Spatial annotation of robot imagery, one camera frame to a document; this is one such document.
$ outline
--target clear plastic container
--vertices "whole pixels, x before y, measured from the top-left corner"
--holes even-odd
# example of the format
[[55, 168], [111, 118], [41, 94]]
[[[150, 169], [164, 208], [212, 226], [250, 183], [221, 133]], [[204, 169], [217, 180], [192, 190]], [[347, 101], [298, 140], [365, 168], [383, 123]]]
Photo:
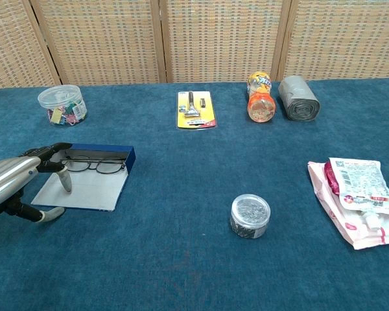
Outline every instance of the clear plastic container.
[[259, 238], [268, 227], [269, 204], [254, 194], [242, 194], [234, 199], [231, 209], [231, 227], [243, 238]]
[[75, 125], [86, 117], [87, 109], [79, 87], [54, 86], [38, 96], [39, 104], [47, 109], [52, 124]]

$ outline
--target plastic bottle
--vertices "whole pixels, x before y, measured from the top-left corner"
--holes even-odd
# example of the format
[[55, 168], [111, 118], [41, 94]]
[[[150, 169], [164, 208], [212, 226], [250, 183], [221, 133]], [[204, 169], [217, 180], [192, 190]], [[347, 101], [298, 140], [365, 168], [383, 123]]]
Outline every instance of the plastic bottle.
[[255, 122], [269, 121], [275, 114], [276, 105], [270, 96], [271, 79], [267, 73], [257, 71], [248, 79], [248, 114]]

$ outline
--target metal robotic arm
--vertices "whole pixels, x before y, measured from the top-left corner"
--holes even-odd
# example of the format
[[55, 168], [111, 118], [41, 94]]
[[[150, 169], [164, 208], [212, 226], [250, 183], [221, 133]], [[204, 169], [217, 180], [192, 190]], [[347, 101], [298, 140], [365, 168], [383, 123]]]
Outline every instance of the metal robotic arm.
[[23, 152], [19, 157], [0, 161], [0, 214], [6, 212], [33, 222], [51, 221], [65, 211], [64, 207], [55, 207], [50, 211], [39, 211], [21, 202], [24, 186], [39, 172], [55, 172], [64, 189], [72, 190], [71, 177], [67, 168], [52, 162], [52, 156], [60, 150], [69, 149], [72, 144], [56, 143], [52, 146], [35, 148]]

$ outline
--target container lid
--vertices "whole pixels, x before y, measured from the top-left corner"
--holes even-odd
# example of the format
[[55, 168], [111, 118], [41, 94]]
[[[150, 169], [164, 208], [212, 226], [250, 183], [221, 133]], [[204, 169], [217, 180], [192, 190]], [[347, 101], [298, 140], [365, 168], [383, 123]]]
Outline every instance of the container lid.
[[242, 194], [232, 202], [232, 218], [248, 229], [259, 229], [270, 219], [270, 206], [259, 196]]
[[38, 102], [44, 108], [55, 108], [66, 106], [69, 104], [69, 101], [75, 100], [80, 96], [79, 87], [65, 84], [54, 86], [41, 92], [38, 96]]

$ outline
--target beige wicker screen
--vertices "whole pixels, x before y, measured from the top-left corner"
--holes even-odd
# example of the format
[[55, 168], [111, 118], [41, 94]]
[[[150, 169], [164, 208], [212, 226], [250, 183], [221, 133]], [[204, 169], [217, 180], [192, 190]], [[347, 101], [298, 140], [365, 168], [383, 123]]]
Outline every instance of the beige wicker screen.
[[160, 0], [167, 81], [242, 81], [271, 72], [282, 0]]
[[157, 0], [32, 4], [63, 83], [165, 82]]
[[389, 1], [300, 0], [295, 9], [278, 78], [389, 77]]
[[0, 1], [0, 87], [60, 84], [28, 0]]

